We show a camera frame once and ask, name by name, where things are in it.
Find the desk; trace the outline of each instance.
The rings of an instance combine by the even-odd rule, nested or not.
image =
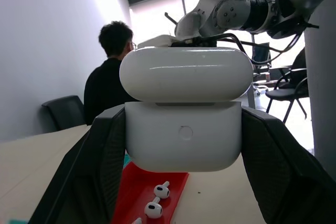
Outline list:
[[[0,144],[0,219],[28,220],[64,155],[88,126]],[[191,173],[172,224],[265,223],[242,157],[226,170]]]

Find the wall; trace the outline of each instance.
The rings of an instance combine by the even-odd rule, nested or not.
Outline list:
[[[336,0],[324,0],[310,18],[306,61],[315,157],[336,180]]]
[[[40,105],[83,98],[105,60],[100,28],[130,24],[127,0],[0,0],[0,141],[54,130]]]

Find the robotic arm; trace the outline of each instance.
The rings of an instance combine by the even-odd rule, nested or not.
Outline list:
[[[177,24],[179,40],[208,37],[227,30],[267,32],[273,39],[299,34],[323,0],[200,0]]]

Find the white charging case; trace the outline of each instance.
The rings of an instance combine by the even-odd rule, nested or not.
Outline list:
[[[127,152],[151,172],[212,172],[239,156],[240,102],[125,104]]]

